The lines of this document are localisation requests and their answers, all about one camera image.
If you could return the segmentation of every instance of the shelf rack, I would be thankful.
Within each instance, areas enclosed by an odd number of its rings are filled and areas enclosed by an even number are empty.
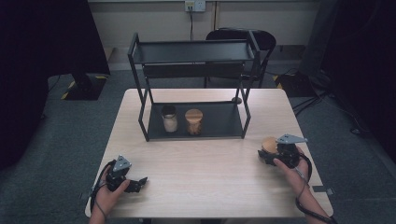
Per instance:
[[[254,75],[260,71],[260,50],[253,33],[249,32],[245,40],[205,40],[205,41],[163,41],[140,42],[137,33],[131,42],[128,58],[134,74],[134,82],[141,101],[139,124],[146,141],[206,139],[241,137],[244,138],[250,121],[248,110],[248,94]],[[250,79],[243,86],[241,74],[245,63],[253,62]],[[142,91],[136,71],[136,64],[141,64],[146,80],[146,88]],[[172,103],[154,101],[149,80],[151,78],[175,77],[236,77],[239,78],[235,96],[230,101],[220,102],[185,102]],[[239,92],[247,113],[244,127],[238,110]],[[143,115],[147,98],[151,101],[148,129],[143,123]],[[174,105],[177,109],[178,129],[167,133],[163,127],[161,109],[164,105]],[[196,108],[204,113],[202,133],[189,135],[184,114]]]

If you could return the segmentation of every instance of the electrical outlet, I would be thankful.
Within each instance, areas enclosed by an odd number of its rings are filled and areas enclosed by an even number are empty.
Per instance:
[[[184,2],[184,10],[185,11],[195,11],[194,5],[195,5],[195,1],[193,1],[193,0],[185,1]]]
[[[194,11],[204,12],[206,10],[205,0],[195,0]]]

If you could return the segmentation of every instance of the black chair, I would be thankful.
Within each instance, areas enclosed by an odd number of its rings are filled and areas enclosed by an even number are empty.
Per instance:
[[[249,29],[240,29],[240,28],[219,28],[210,32],[206,36],[206,40],[219,40],[219,39],[246,39],[248,36],[248,31],[252,31],[254,37],[256,38],[256,42],[259,45],[259,49],[261,52],[266,51],[265,57],[262,57],[261,61],[261,71],[260,73],[254,77],[254,81],[259,81],[259,88],[262,87],[262,80],[264,79],[265,69],[268,64],[269,57],[273,52],[276,46],[276,39],[273,35],[268,32],[261,30],[249,30]],[[250,71],[252,62],[247,62],[245,64],[245,71]],[[243,73],[241,74],[242,80],[248,80],[249,74]],[[207,81],[210,81],[210,77],[205,77],[205,88]]]

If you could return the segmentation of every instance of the table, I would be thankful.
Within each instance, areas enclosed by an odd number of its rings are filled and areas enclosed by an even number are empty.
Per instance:
[[[158,101],[174,102],[228,100],[234,95],[230,89],[152,91]],[[109,161],[122,155],[132,163],[127,177],[138,180],[148,176],[148,183],[139,193],[123,194],[111,216],[302,217],[304,214],[294,205],[294,195],[284,176],[276,167],[261,162],[257,153],[266,136],[279,137],[284,133],[303,136],[289,100],[282,90],[252,89],[248,103],[251,122],[245,139],[147,142],[137,121],[140,110],[137,90],[125,92],[98,174]],[[145,113],[149,110],[148,100]],[[305,143],[298,146],[311,158]],[[311,161],[310,185],[321,186]],[[314,195],[332,215],[327,194]],[[88,205],[86,215],[90,215]]]

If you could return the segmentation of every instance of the wall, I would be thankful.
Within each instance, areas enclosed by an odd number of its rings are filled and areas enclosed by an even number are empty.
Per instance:
[[[206,1],[206,12],[192,14],[193,39],[218,27],[261,29],[278,45],[306,45],[318,1]],[[184,1],[91,0],[105,47],[128,47],[134,32],[142,41],[190,40],[191,17]]]

